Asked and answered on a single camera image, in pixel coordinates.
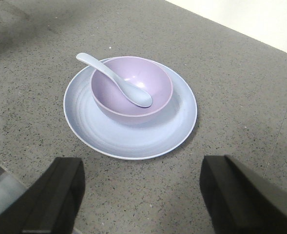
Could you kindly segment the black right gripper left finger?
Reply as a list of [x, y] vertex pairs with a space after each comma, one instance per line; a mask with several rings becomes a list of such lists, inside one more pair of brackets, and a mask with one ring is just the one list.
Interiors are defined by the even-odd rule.
[[0, 234], [70, 234], [84, 193], [82, 159], [57, 157], [42, 176], [0, 214]]

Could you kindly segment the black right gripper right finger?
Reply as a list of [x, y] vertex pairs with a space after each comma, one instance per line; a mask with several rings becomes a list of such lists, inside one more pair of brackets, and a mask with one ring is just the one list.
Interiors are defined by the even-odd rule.
[[232, 156], [204, 156], [200, 190], [217, 234], [287, 234], [287, 192]]

